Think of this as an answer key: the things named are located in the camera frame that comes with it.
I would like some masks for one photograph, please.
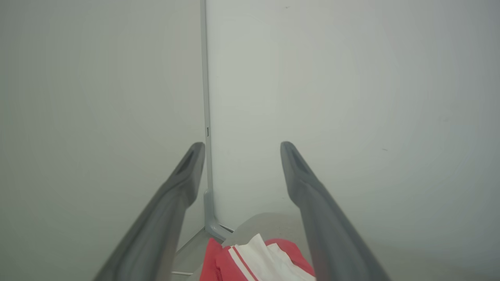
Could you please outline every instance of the wall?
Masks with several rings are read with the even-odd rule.
[[[213,0],[216,216],[297,213],[293,142],[368,240],[500,277],[500,2]]]
[[[0,126],[0,280],[91,280],[205,140],[199,1],[2,1]]]

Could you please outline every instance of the white stripe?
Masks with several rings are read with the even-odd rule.
[[[252,277],[252,274],[250,274],[250,272],[248,271],[247,267],[243,264],[243,262],[240,260],[240,257],[238,256],[238,254],[236,253],[235,249],[233,249],[233,247],[231,247],[229,249],[229,254],[231,255],[231,258],[232,260],[234,261],[234,263],[236,264],[236,266],[239,268],[239,270],[241,270],[241,272],[243,273],[243,275],[245,276],[245,278],[249,281],[256,281],[253,277]]]
[[[304,269],[300,268],[300,266],[295,265],[288,254],[283,251],[278,244],[273,243],[270,245],[267,245],[267,249],[271,253],[271,256],[273,256],[274,263],[276,265],[282,263],[283,267],[281,267],[281,274],[285,275],[288,273],[292,273],[293,275],[297,276],[300,278],[300,280],[304,281],[315,281],[316,278],[312,276],[311,274],[307,273]]]

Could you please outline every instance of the gray floor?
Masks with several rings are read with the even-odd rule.
[[[209,239],[213,238],[205,229],[198,232],[175,255],[172,271],[193,273],[203,264]],[[189,276],[172,274],[171,281],[185,281]]]

